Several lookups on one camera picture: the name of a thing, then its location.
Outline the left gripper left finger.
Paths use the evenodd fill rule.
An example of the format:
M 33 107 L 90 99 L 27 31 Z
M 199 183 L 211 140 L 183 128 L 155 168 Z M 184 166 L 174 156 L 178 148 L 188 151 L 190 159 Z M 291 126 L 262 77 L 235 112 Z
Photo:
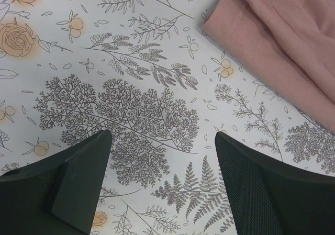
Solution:
M 1 234 L 89 234 L 112 144 L 109 130 L 1 176 Z

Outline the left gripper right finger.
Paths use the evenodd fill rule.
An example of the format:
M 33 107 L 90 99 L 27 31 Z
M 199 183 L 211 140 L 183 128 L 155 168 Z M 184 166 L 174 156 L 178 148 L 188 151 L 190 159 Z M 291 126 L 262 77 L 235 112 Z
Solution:
M 334 177 L 288 165 L 223 132 L 215 146 L 237 234 L 334 234 Z

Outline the pink printed t-shirt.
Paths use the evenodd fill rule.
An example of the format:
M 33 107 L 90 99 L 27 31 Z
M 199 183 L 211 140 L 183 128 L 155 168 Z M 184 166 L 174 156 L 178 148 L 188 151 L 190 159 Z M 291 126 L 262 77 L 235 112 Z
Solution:
M 334 131 L 334 0 L 220 0 L 203 31 Z

